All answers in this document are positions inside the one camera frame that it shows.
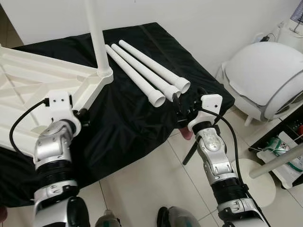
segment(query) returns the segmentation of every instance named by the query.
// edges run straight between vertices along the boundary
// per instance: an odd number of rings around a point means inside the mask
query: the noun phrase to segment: white plastic cover
[[[241,96],[262,106],[302,70],[302,53],[273,42],[261,42],[243,48],[225,67],[231,87]],[[302,88],[303,84],[295,87],[294,94],[301,92]]]

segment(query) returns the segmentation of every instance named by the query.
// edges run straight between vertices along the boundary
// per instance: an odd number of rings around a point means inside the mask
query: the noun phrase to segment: white bracket
[[[222,99],[223,99],[222,96],[218,94],[204,95],[201,97],[202,108],[214,112],[216,114],[219,114],[221,109]],[[216,116],[203,111],[199,111],[198,116],[190,123],[188,123],[187,126],[188,130],[193,131],[193,126],[200,122],[210,122],[211,124],[213,124],[215,119]]]
[[[66,91],[51,90],[48,93],[49,111],[53,122],[63,119],[73,122],[76,126],[76,131],[73,137],[77,136],[81,131],[81,122],[72,112],[71,98]]]

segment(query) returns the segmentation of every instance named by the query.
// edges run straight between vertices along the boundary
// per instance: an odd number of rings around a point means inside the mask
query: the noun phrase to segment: white wall
[[[158,22],[207,69],[291,16],[300,0],[98,0],[105,29]],[[83,0],[0,0],[24,44],[88,32]]]

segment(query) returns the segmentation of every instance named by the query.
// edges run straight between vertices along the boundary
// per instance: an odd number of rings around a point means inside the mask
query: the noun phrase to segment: white appliance
[[[279,43],[244,47],[221,65],[217,80],[251,120],[269,121],[303,103],[303,54]]]

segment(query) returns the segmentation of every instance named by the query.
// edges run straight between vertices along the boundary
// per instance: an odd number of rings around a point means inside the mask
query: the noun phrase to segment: white plastic frame
[[[98,76],[95,68],[0,47],[0,146],[13,150],[12,124],[50,90],[69,92],[73,110],[89,109],[103,86],[112,81],[113,73]],[[39,133],[50,123],[49,111],[36,108],[14,131],[16,145],[33,156]]]

